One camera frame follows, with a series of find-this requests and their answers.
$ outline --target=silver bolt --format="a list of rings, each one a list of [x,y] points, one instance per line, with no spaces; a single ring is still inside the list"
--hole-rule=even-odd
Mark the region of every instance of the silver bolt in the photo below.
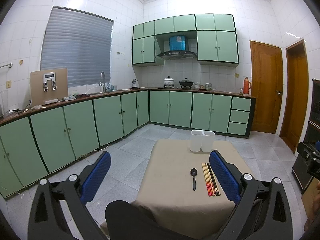
[[[248,174],[248,173],[244,174],[243,177],[246,180],[251,180],[252,179],[252,176],[250,174]]]
[[[274,180],[274,182],[275,182],[276,184],[280,184],[280,183],[281,183],[281,179],[279,179],[279,178],[274,178],[273,180]]]
[[[76,179],[78,179],[78,176],[76,174],[73,174],[69,177],[70,181],[75,181]]]
[[[40,184],[41,184],[41,185],[45,185],[45,184],[47,184],[47,182],[48,182],[48,181],[47,181],[46,179],[41,179]]]

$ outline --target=gray roller blind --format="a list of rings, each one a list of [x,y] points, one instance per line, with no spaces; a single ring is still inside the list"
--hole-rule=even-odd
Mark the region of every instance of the gray roller blind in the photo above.
[[[88,13],[53,8],[41,54],[41,70],[68,68],[68,87],[110,81],[113,21]]]

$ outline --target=spoon handle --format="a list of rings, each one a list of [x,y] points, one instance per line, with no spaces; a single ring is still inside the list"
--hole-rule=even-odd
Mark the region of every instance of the spoon handle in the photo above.
[[[196,177],[193,177],[193,191],[196,191]]]

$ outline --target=orange thermos flask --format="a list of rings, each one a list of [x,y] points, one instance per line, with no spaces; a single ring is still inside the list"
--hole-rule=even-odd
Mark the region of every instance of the orange thermos flask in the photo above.
[[[248,77],[245,77],[243,81],[243,93],[249,95],[249,89],[251,88],[251,83]]]

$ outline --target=floor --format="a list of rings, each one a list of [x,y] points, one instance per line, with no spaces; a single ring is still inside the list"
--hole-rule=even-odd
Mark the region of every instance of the floor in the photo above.
[[[114,200],[133,201],[148,164],[151,150],[160,138],[189,139],[190,131],[148,124],[127,138],[108,147],[112,165],[102,182],[94,200],[87,208],[97,224],[104,218],[105,207]],[[307,220],[298,185],[291,174],[295,156],[279,136],[275,134],[251,132],[249,139],[216,136],[217,140],[231,141],[238,153],[251,168],[256,179],[270,181],[279,177],[287,193],[293,223],[293,239],[299,239]],[[70,174],[79,174],[83,168],[95,162],[101,152],[75,163],[49,178],[50,182],[64,181]],[[13,229],[22,240],[27,240],[28,217],[36,186],[7,200],[7,207]],[[73,235],[82,239],[65,201],[61,206]]]

